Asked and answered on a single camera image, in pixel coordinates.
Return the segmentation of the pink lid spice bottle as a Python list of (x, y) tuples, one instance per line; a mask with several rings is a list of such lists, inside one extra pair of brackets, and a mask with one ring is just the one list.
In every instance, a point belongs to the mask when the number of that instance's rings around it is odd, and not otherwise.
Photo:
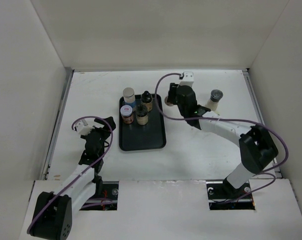
[(169, 102), (168, 96), (165, 97), (164, 101), (165, 101), (165, 104), (169, 107), (172, 107), (174, 105), (173, 103)]

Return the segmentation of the white lid red label jar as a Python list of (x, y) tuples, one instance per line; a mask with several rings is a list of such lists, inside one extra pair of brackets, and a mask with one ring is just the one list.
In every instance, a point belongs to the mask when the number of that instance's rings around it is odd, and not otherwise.
[(133, 108), (130, 105), (123, 105), (120, 108), (120, 114), (125, 124), (131, 124), (134, 121)]

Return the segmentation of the small black cap spice bottle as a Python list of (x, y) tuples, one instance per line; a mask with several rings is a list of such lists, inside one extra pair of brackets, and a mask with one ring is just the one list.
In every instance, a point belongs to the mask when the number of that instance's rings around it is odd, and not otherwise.
[(141, 103), (146, 106), (148, 112), (150, 112), (153, 108), (153, 97), (149, 91), (145, 91), (141, 95)]

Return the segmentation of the clear lid pepper grinder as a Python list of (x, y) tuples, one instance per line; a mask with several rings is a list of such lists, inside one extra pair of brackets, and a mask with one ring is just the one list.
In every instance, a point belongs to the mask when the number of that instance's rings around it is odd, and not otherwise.
[(219, 101), (223, 97), (223, 92), (219, 89), (214, 89), (211, 91), (210, 98), (207, 101), (205, 107), (209, 108), (211, 111), (216, 111)]

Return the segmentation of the blue label silver lid jar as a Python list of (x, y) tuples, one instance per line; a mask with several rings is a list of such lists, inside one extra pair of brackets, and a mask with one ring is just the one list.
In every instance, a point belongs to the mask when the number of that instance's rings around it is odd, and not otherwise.
[(134, 89), (131, 87), (126, 87), (123, 90), (123, 105), (131, 106), (133, 112), (136, 110), (136, 99)]

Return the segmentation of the black lid grinder bottle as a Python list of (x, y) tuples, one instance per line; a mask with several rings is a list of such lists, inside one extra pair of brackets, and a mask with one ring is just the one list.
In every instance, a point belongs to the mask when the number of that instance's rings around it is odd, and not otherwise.
[(148, 123), (148, 109), (145, 105), (140, 104), (136, 107), (136, 119), (139, 125), (146, 125)]

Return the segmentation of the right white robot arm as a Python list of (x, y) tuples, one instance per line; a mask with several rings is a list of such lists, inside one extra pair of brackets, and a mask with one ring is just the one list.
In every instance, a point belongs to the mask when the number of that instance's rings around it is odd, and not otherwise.
[(171, 83), (167, 102), (178, 106), (190, 126), (214, 133), (239, 147), (241, 163), (223, 180), (222, 190), (229, 198), (238, 195), (242, 186), (279, 153), (268, 130), (258, 124), (247, 127), (218, 119), (215, 112), (197, 103), (190, 86)]

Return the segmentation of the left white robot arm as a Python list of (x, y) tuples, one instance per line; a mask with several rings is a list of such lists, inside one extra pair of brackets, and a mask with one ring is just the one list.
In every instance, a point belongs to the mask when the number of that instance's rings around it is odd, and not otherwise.
[(39, 194), (27, 234), (45, 240), (68, 238), (73, 217), (84, 207), (89, 198), (98, 199), (103, 194), (101, 177), (98, 175), (103, 158), (110, 150), (116, 128), (113, 117), (93, 116), (100, 127), (89, 126), (86, 117), (78, 118), (72, 125), (81, 139), (84, 151), (74, 172), (55, 191)]

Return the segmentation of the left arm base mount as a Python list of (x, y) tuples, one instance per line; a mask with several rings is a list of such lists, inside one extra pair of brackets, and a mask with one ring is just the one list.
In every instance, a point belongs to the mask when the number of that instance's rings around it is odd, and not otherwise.
[(81, 207), (81, 211), (116, 211), (118, 207), (119, 182), (103, 181), (101, 176), (93, 180), (96, 190)]

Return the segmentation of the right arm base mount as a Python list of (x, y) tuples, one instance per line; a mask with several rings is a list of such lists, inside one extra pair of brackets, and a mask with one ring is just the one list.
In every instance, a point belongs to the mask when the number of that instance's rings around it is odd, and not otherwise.
[(251, 191), (249, 181), (235, 189), (225, 180), (207, 180), (206, 188), (209, 209), (212, 211), (255, 210), (252, 194), (243, 197)]

